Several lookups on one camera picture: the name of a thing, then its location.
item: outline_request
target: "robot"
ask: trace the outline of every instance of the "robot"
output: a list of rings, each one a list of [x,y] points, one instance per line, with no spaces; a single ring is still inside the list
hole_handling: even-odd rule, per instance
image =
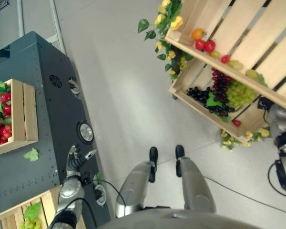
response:
[[[261,105],[268,111],[268,122],[280,159],[275,161],[279,182],[286,190],[286,110],[276,104]],[[182,146],[175,149],[176,175],[182,178],[184,209],[144,208],[148,183],[155,181],[158,151],[150,149],[149,161],[138,164],[125,180],[116,200],[116,219],[101,229],[258,229],[257,227],[216,214],[211,191],[196,164],[184,156]],[[48,229],[74,229],[82,211],[84,191],[79,173],[93,155],[80,157],[72,146],[67,159],[67,177],[60,191],[59,205]]]

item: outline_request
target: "round light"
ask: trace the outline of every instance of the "round light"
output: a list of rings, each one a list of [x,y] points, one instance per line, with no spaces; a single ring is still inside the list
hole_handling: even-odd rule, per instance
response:
[[[86,123],[81,124],[80,133],[83,139],[85,139],[87,142],[92,141],[93,131],[92,131],[92,128],[88,124]]]

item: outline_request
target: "orange tomato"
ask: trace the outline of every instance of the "orange tomato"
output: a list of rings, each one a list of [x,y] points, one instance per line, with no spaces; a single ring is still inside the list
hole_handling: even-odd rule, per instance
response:
[[[193,40],[201,39],[203,35],[204,35],[204,30],[201,28],[195,29],[191,34]]]

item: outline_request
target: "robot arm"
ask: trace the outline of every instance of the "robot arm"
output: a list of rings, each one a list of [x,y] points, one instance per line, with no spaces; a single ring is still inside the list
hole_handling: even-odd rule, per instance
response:
[[[75,229],[82,214],[82,200],[84,189],[82,187],[81,167],[94,155],[93,151],[80,157],[77,147],[72,146],[67,158],[67,177],[65,178],[58,200],[58,207],[53,222],[48,229]]]

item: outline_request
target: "robot leg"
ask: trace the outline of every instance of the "robot leg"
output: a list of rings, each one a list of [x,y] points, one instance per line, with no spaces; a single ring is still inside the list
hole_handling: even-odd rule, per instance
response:
[[[182,187],[185,209],[200,212],[216,212],[211,191],[196,164],[188,157],[184,157],[182,146],[176,147],[177,176],[182,177]]]
[[[117,218],[127,216],[143,209],[146,197],[148,181],[155,181],[157,170],[158,151],[156,147],[150,149],[150,161],[138,164],[128,175],[120,190],[122,198],[118,195],[116,199],[115,215]]]

